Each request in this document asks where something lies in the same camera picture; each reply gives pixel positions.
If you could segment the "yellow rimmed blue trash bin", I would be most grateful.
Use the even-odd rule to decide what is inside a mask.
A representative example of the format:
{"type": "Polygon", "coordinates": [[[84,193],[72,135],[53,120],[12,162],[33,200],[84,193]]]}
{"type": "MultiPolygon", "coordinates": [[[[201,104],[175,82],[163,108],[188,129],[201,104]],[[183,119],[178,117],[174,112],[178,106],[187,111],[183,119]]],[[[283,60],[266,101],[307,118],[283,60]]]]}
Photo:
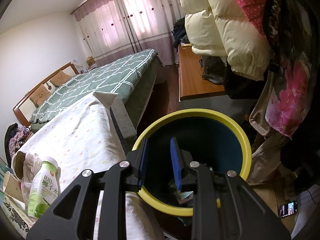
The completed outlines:
{"type": "Polygon", "coordinates": [[[190,217],[191,207],[181,207],[169,185],[174,181],[170,140],[191,153],[194,161],[215,172],[235,171],[243,180],[251,169],[251,147],[244,130],[230,117],[208,109],[186,109],[168,114],[148,126],[133,150],[148,140],[146,178],[139,196],[156,210],[172,216],[190,217]]]}

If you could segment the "black smartphone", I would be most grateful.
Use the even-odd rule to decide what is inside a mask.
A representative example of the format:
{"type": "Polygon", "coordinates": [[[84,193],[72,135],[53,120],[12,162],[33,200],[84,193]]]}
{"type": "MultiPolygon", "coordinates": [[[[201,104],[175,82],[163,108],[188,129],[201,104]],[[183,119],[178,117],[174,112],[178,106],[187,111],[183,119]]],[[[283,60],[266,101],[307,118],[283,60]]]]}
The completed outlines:
{"type": "Polygon", "coordinates": [[[289,217],[297,213],[298,203],[297,201],[289,202],[278,207],[278,216],[280,219],[289,217]]]}

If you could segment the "white dotted table cloth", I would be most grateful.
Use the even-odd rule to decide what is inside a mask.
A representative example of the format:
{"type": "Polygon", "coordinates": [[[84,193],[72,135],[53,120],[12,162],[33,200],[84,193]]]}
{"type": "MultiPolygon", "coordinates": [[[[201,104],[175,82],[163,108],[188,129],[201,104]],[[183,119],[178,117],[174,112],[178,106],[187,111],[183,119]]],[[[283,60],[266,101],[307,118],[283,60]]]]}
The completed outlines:
{"type": "MultiPolygon", "coordinates": [[[[21,147],[19,154],[24,159],[27,153],[39,155],[42,161],[45,157],[55,159],[60,195],[83,170],[90,169],[94,173],[107,171],[126,159],[112,113],[127,116],[116,94],[88,94],[36,132],[21,147]]],[[[15,158],[12,165],[22,180],[24,160],[22,167],[18,167],[18,162],[15,158]]],[[[101,204],[98,204],[93,239],[98,239],[100,211],[101,204]]],[[[152,209],[136,192],[126,192],[125,217],[126,239],[163,239],[152,209]]]]}

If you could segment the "white coconut water bottle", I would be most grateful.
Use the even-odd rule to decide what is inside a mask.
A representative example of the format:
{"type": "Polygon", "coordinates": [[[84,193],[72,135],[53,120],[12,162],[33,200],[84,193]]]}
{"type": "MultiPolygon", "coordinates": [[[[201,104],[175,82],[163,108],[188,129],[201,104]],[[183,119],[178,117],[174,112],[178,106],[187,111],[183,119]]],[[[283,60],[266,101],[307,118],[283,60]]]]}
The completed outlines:
{"type": "Polygon", "coordinates": [[[45,157],[39,172],[33,178],[29,200],[28,216],[40,218],[59,195],[59,186],[56,178],[58,164],[51,157],[45,157]]]}

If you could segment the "beige bag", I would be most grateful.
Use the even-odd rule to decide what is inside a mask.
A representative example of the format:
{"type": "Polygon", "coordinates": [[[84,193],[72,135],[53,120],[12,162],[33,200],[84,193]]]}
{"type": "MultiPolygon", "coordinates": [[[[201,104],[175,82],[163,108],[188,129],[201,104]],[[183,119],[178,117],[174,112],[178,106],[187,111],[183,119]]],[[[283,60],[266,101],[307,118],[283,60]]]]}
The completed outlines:
{"type": "Polygon", "coordinates": [[[257,104],[249,116],[250,125],[263,137],[267,136],[271,129],[270,125],[266,121],[265,116],[273,88],[273,75],[274,72],[268,72],[267,80],[260,98],[258,99],[257,104]]]}

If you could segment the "wooden desk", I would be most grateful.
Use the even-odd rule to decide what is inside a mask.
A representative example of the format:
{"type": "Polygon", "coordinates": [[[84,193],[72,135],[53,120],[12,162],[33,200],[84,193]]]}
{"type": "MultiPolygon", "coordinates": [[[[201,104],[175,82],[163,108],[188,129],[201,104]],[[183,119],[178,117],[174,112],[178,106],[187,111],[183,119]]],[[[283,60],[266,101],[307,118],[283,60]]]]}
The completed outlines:
{"type": "Polygon", "coordinates": [[[202,78],[201,56],[191,47],[178,47],[179,101],[225,95],[223,85],[215,85],[202,78]]]}

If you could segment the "white paper cup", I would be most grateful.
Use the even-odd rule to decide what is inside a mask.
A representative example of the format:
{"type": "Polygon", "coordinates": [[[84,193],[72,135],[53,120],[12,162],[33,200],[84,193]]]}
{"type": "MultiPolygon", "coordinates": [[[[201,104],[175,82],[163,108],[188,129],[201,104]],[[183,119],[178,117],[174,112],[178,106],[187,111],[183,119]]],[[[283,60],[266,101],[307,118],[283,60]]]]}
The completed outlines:
{"type": "Polygon", "coordinates": [[[4,175],[3,180],[3,192],[20,202],[24,202],[22,191],[21,191],[21,184],[17,180],[17,178],[7,171],[4,175]]]}

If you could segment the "brown cushion right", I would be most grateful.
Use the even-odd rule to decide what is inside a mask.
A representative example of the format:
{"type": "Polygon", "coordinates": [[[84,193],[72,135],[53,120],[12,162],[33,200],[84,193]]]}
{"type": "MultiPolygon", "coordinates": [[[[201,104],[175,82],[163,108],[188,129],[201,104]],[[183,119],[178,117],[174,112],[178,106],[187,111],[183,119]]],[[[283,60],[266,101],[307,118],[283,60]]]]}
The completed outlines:
{"type": "Polygon", "coordinates": [[[72,76],[64,73],[63,71],[59,71],[55,76],[53,76],[50,79],[50,82],[55,86],[55,87],[60,87],[63,85],[65,82],[70,80],[72,76]]]}

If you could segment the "brown cushion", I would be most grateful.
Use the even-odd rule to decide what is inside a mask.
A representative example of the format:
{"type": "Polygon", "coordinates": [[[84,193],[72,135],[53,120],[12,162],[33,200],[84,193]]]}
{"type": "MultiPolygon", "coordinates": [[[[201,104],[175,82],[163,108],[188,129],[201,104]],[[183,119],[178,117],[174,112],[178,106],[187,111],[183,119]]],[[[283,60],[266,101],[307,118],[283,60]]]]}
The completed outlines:
{"type": "Polygon", "coordinates": [[[50,91],[44,86],[40,85],[34,92],[29,96],[29,99],[35,105],[35,107],[39,107],[51,96],[50,91]]]}
{"type": "Polygon", "coordinates": [[[59,71],[55,76],[53,76],[50,79],[50,82],[55,86],[55,87],[60,87],[63,85],[65,82],[70,80],[72,76],[64,73],[63,71],[59,71]]]}

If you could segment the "brown cushion left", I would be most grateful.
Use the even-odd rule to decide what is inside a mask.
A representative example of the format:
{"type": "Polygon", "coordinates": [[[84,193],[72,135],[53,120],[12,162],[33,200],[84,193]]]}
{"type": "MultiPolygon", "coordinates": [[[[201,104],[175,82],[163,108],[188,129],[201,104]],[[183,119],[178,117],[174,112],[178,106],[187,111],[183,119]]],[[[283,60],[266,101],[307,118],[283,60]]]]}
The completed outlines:
{"type": "Polygon", "coordinates": [[[50,91],[44,86],[40,85],[34,92],[29,96],[29,99],[35,105],[35,107],[39,107],[51,96],[50,91]]]}

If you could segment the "pink floral scarf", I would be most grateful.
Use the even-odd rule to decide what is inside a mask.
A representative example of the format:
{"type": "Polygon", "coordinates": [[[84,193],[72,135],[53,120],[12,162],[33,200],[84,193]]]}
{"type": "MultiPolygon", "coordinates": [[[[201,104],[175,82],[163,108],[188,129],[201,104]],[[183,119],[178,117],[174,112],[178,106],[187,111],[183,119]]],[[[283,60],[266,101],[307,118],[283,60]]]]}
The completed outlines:
{"type": "Polygon", "coordinates": [[[294,61],[281,57],[271,70],[272,89],[265,119],[271,128],[290,138],[309,111],[312,64],[302,52],[294,61]]]}

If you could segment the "dark clothes pile on cabinet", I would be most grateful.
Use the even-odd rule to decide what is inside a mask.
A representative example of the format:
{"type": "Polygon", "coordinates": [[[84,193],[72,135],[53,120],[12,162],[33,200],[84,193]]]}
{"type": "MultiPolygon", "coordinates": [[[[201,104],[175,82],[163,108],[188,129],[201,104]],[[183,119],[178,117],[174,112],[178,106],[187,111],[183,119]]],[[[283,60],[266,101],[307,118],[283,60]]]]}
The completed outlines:
{"type": "Polygon", "coordinates": [[[13,155],[22,147],[30,134],[30,127],[24,125],[14,123],[8,127],[4,136],[4,150],[9,167],[11,167],[13,155]]]}

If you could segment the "wooden bed headboard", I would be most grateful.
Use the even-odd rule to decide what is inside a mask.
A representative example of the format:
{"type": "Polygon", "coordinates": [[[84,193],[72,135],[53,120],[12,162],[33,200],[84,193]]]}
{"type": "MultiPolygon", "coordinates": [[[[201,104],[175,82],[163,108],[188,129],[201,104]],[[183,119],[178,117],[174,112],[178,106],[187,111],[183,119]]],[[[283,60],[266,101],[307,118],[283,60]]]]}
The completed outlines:
{"type": "Polygon", "coordinates": [[[50,74],[48,77],[46,77],[44,80],[42,80],[40,83],[38,83],[33,89],[31,89],[29,92],[25,94],[25,96],[16,104],[16,106],[13,108],[13,112],[19,121],[21,125],[24,125],[25,127],[28,127],[30,125],[29,119],[32,116],[32,113],[37,109],[35,104],[30,100],[30,96],[37,90],[41,85],[44,85],[44,87],[52,92],[55,87],[50,82],[50,79],[54,77],[56,74],[59,73],[59,71],[64,71],[66,74],[70,76],[74,76],[79,74],[78,70],[72,64],[71,62],[65,64],[52,74],[50,74]]]}

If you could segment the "black clothes pile by curtain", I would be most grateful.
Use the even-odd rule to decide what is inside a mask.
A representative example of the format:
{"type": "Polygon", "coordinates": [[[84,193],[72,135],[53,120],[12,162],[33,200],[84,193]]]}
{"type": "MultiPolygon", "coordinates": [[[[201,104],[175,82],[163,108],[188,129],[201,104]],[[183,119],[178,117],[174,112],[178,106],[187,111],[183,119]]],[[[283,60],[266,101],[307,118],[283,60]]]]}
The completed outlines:
{"type": "Polygon", "coordinates": [[[172,32],[173,37],[174,37],[173,47],[175,49],[178,49],[179,44],[181,43],[182,39],[187,34],[186,29],[185,29],[185,17],[180,18],[174,24],[174,28],[173,28],[173,30],[171,32],[172,32]]]}

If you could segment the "pink white curtain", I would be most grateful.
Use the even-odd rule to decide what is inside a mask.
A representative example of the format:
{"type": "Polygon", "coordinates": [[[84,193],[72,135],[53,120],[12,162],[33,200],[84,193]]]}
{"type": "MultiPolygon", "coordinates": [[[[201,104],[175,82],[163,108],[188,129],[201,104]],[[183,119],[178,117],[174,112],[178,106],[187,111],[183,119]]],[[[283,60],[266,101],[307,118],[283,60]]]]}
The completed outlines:
{"type": "Polygon", "coordinates": [[[184,17],[180,0],[88,0],[72,14],[99,66],[145,49],[164,65],[178,63],[172,31],[184,17]]]}

